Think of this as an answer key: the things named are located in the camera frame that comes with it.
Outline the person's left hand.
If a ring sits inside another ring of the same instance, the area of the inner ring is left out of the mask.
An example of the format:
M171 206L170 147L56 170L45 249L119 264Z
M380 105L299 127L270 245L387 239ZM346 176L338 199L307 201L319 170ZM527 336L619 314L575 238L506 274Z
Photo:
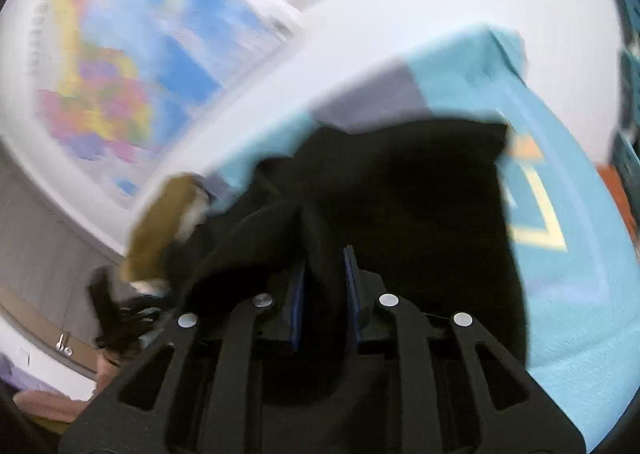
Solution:
M110 385L129 362L126 356L108 349L101 349L96 359L96 388L92 393L93 398Z

